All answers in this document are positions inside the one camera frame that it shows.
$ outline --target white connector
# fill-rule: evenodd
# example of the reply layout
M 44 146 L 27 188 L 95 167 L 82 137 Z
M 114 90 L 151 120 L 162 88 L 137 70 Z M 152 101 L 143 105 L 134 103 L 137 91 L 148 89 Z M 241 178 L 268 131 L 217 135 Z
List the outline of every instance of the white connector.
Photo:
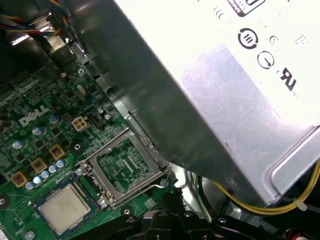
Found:
M 71 123 L 78 132 L 82 132 L 90 126 L 82 116 L 76 117 Z

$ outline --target dell logo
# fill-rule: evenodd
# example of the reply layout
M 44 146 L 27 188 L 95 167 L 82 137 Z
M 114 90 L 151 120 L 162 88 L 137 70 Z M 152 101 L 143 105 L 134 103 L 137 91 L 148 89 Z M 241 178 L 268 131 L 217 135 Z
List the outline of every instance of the dell logo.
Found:
M 30 112 L 27 116 L 24 116 L 19 119 L 19 123 L 21 124 L 22 127 L 27 126 L 31 121 L 34 121 L 37 119 L 37 117 L 41 117 L 43 114 L 49 112 L 49 108 L 45 108 L 43 105 L 40 106 L 40 110 L 37 108 L 33 111 Z

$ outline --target red wire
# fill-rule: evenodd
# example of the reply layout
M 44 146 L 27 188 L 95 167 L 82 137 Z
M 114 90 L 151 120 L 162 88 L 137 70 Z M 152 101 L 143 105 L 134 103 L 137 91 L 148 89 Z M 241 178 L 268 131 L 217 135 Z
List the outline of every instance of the red wire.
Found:
M 292 240 L 296 240 L 298 237 L 301 237 L 301 234 L 298 233 L 297 235 L 294 235 L 294 237 L 292 238 Z

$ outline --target colorful wires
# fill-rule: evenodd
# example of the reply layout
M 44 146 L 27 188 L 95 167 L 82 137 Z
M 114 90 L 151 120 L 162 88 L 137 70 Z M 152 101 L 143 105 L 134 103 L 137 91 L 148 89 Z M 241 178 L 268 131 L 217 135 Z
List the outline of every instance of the colorful wires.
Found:
M 63 26 L 55 31 L 41 31 L 38 29 L 35 29 L 29 25 L 23 24 L 23 20 L 20 17 L 10 15 L 6 12 L 0 12 L 0 17 L 3 17 L 5 19 L 11 20 L 12 22 L 16 23 L 17 25 L 11 26 L 7 24 L 1 24 L 0 23 L 0 30 L 9 32 L 9 33 L 26 33 L 31 36 L 44 36 L 44 37 L 54 37 L 60 35 L 63 31 L 65 31 L 67 28 L 69 28 L 69 20 L 66 14 L 66 10 L 61 5 L 59 0 L 49 0 L 53 5 L 59 10 L 61 13 L 61 17 L 63 20 Z
M 5 12 L 0 12 L 0 17 L 3 17 L 5 19 L 9 19 L 16 24 L 22 24 L 22 22 L 23 22 L 23 20 L 20 17 L 11 16 L 11 15 L 6 14 Z
M 69 28 L 69 20 L 68 20 L 68 17 L 67 17 L 67 12 L 65 10 L 65 8 L 62 6 L 62 4 L 60 3 L 59 0 L 49 0 L 53 6 L 59 10 L 59 12 L 61 13 L 61 17 L 62 17 L 62 20 L 63 20 L 63 27 L 64 28 Z

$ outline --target motherboard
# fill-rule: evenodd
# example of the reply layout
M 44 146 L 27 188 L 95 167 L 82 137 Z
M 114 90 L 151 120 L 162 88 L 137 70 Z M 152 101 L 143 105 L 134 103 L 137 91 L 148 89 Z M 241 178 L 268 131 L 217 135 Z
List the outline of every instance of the motherboard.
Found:
M 71 239 L 154 209 L 168 184 L 84 65 L 0 89 L 0 240 Z

